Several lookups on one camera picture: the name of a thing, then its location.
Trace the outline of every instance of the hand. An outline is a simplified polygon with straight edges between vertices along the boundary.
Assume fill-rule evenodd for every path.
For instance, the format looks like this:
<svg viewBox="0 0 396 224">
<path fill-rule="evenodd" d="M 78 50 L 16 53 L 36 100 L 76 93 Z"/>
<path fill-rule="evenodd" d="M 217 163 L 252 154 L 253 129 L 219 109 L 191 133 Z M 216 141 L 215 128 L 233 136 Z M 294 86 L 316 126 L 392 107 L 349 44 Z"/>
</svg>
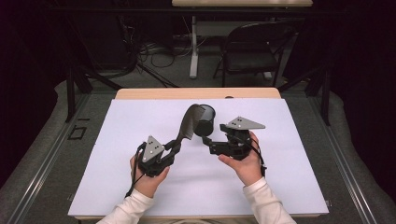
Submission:
<svg viewBox="0 0 396 224">
<path fill-rule="evenodd" d="M 258 149 L 259 140 L 253 132 L 250 132 L 250 138 L 252 139 L 251 145 Z M 253 150 L 250 150 L 249 154 L 241 161 L 225 155 L 219 155 L 219 160 L 233 168 L 245 186 L 250 186 L 262 178 L 260 158 Z"/>
<path fill-rule="evenodd" d="M 131 164 L 131 176 L 134 174 L 134 156 L 130 159 Z M 140 193 L 146 195 L 149 198 L 154 197 L 154 193 L 157 190 L 158 186 L 165 180 L 166 176 L 169 172 L 169 166 L 166 167 L 159 175 L 150 177 L 143 175 L 135 184 L 134 188 Z M 136 177 L 139 178 L 142 175 L 142 172 L 139 168 L 136 170 Z"/>
</svg>

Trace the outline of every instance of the white sleeve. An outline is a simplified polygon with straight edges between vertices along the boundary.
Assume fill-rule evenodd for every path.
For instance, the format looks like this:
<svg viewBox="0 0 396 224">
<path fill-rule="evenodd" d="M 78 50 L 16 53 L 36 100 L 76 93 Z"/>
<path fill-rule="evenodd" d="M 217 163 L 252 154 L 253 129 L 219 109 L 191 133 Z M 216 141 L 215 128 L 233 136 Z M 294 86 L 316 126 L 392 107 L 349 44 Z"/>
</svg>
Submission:
<svg viewBox="0 0 396 224">
<path fill-rule="evenodd" d="M 296 223 L 271 191 L 264 177 L 244 187 L 244 193 L 260 224 Z"/>
<path fill-rule="evenodd" d="M 136 224 L 144 212 L 154 205 L 154 200 L 133 190 L 131 196 L 126 197 L 121 204 L 105 216 L 98 224 Z"/>
</svg>

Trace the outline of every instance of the chair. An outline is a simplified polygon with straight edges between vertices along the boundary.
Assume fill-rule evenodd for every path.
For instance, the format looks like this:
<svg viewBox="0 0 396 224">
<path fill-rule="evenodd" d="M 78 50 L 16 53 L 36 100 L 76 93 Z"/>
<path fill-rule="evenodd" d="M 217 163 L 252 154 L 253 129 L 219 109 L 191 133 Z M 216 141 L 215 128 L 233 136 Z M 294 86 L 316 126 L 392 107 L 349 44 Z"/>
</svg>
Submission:
<svg viewBox="0 0 396 224">
<path fill-rule="evenodd" d="M 275 86 L 284 47 L 295 34 L 294 27 L 284 21 L 256 22 L 235 28 L 225 40 L 213 78 L 222 63 L 222 87 L 226 74 L 264 72 L 275 72 Z"/>
</svg>

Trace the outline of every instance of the white paper sheet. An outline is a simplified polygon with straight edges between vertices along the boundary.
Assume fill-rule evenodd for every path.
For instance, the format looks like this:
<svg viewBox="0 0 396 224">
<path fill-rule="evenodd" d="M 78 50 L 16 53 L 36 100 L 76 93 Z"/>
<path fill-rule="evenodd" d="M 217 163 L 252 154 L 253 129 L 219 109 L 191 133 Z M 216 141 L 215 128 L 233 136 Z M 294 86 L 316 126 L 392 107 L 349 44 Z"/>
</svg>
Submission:
<svg viewBox="0 0 396 224">
<path fill-rule="evenodd" d="M 153 135 L 162 144 L 177 137 L 192 104 L 216 110 L 213 141 L 226 141 L 219 130 L 237 116 L 266 126 L 255 130 L 266 179 L 292 215 L 327 214 L 328 209 L 300 136 L 283 99 L 113 100 L 96 140 L 69 216 L 105 216 L 121 203 L 131 184 L 129 159 Z M 252 215 L 234 171 L 220 162 L 202 139 L 184 139 L 168 177 L 155 194 L 147 217 L 226 217 Z"/>
</svg>

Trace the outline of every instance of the white long sleeve shirt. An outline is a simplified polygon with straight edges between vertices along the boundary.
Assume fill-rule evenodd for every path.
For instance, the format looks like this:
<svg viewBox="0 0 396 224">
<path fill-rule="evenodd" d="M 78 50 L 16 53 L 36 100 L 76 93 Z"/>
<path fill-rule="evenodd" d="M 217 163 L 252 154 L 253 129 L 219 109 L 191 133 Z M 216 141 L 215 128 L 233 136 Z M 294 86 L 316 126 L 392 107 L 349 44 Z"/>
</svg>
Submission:
<svg viewBox="0 0 396 224">
<path fill-rule="evenodd" d="M 260 224 L 295 223 L 284 209 L 281 201 L 271 191 L 264 177 L 256 183 L 243 188 L 247 201 L 250 203 L 254 217 Z M 154 200 L 135 190 L 131 196 L 124 199 L 123 203 L 117 205 L 113 212 L 104 217 L 98 224 L 136 224 L 144 212 L 154 205 Z M 139 223 L 175 223 L 177 220 L 145 220 Z M 251 218 L 222 219 L 213 223 L 257 223 Z M 211 220 L 188 221 L 178 223 L 212 223 Z"/>
</svg>

